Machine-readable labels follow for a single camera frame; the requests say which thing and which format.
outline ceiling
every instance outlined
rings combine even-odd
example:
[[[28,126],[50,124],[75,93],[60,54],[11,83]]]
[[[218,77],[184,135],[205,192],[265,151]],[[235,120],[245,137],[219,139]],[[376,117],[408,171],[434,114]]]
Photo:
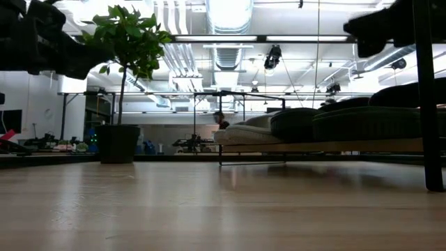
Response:
[[[169,9],[167,2],[164,2],[164,23],[167,24]],[[254,35],[311,35],[317,36],[345,36],[343,24],[350,18],[365,15],[374,10],[379,10],[389,6],[393,0],[304,0],[303,8],[298,8],[298,1],[287,0],[254,0],[254,10],[250,24],[249,34]],[[153,12],[146,1],[108,1],[109,4],[119,3],[124,6],[134,6],[143,15],[151,15]],[[92,13],[81,1],[62,1],[56,4],[68,18],[64,30],[71,35],[79,35],[81,30],[94,32],[94,24],[85,25],[79,20],[88,19],[94,14],[104,13],[104,8],[93,8]],[[206,6],[204,0],[186,0],[187,29],[189,34],[207,34],[206,31]],[[202,85],[204,89],[211,90],[217,88],[215,85],[215,67],[210,49],[203,48],[204,44],[192,44],[194,60],[199,73],[202,75]],[[282,60],[275,68],[273,76],[266,76],[263,69],[265,56],[269,52],[272,44],[252,44],[252,48],[244,49],[243,59],[236,83],[233,84],[234,91],[250,91],[252,82],[258,82],[259,91],[284,92],[296,91],[313,92],[314,87],[325,91],[325,86],[331,82],[341,84],[341,92],[374,92],[386,86],[396,84],[407,84],[417,80],[417,68],[415,53],[404,57],[407,67],[403,70],[393,70],[381,68],[371,73],[363,75],[363,79],[354,79],[355,75],[348,74],[348,70],[343,70],[339,74],[330,77],[341,67],[349,65],[351,69],[360,68],[368,59],[359,59],[355,56],[356,46],[349,44],[279,44],[282,49]],[[446,51],[446,45],[434,45],[434,56]],[[442,75],[446,68],[445,60],[440,57],[435,61],[438,76]],[[112,69],[112,73],[107,75],[98,74],[100,66],[94,68],[89,75],[89,86],[102,86],[108,91],[117,91],[120,88],[121,74],[118,67]],[[144,86],[152,91],[172,91],[169,84],[170,69],[164,61],[160,61],[160,69],[153,74],[152,82],[144,82]],[[132,86],[128,86],[126,91],[136,91]]]

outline white ceiling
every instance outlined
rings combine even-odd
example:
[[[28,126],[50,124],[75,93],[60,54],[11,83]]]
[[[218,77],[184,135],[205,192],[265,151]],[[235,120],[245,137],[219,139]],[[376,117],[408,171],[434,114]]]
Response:
[[[113,2],[126,6],[133,5],[135,8],[144,10],[143,14],[151,14],[144,1],[113,0]],[[323,35],[345,35],[343,24],[350,18],[388,6],[392,2],[393,0],[321,0],[320,19],[318,20],[318,1],[315,0],[304,0],[302,9],[298,8],[298,1],[254,0],[254,11],[249,33],[254,35],[293,34],[315,36],[318,33]],[[186,4],[188,6],[187,25],[189,32],[191,34],[206,34],[206,14],[197,11],[205,10],[204,0],[187,0]],[[86,11],[80,1],[62,1],[57,3],[56,6],[68,17],[68,22],[64,26],[67,32],[77,35],[83,29],[93,33],[93,25],[79,26],[75,24],[74,19],[76,19],[78,13],[85,14]],[[166,6],[164,12],[166,23],[167,15],[168,10]],[[265,77],[263,74],[264,56],[271,48],[271,44],[253,44],[253,46],[254,48],[245,50],[242,69],[246,70],[246,73],[239,74],[238,85],[250,88],[252,81],[257,80],[259,86],[264,86],[266,81],[266,91],[269,92],[292,90],[290,78],[300,91],[311,92],[314,90],[315,84],[321,83],[327,76],[334,73],[345,63],[357,61],[360,64],[367,60],[355,58],[353,55],[354,47],[347,44],[320,44],[319,47],[316,44],[281,44],[284,62],[282,61],[277,66],[272,77]],[[440,54],[446,51],[446,45],[434,45],[433,50],[434,55]],[[192,51],[194,52],[199,72],[203,75],[203,86],[210,86],[213,80],[213,74],[210,72],[213,69],[210,50],[204,49],[202,44],[192,44]],[[405,59],[408,62],[408,67],[402,70],[401,73],[399,71],[394,72],[392,69],[377,70],[365,75],[366,80],[362,80],[362,83],[367,83],[367,79],[373,81],[373,79],[378,78],[380,80],[379,85],[386,87],[416,81],[417,68],[413,67],[416,66],[415,53],[410,54]],[[444,60],[440,59],[436,62],[436,71],[446,68],[443,62]],[[289,76],[286,73],[285,65],[289,70]],[[313,65],[313,68],[302,77],[305,70],[311,65]],[[89,85],[103,86],[110,91],[118,90],[121,76],[117,73],[117,69],[110,76],[106,76],[99,75],[98,68],[92,70],[89,76]],[[163,61],[160,62],[160,69],[154,72],[153,77],[155,81],[145,84],[154,90],[169,90],[169,69]],[[347,77],[339,79],[339,81],[342,86],[345,86],[342,91],[348,91],[350,79]]]

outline shelf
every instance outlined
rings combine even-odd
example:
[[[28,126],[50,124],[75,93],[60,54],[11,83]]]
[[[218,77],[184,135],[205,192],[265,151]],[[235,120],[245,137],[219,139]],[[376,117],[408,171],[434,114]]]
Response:
[[[314,152],[314,151],[365,151],[365,152],[423,152],[422,138],[360,140],[350,142],[316,142],[297,144],[257,144],[223,146],[223,152]]]

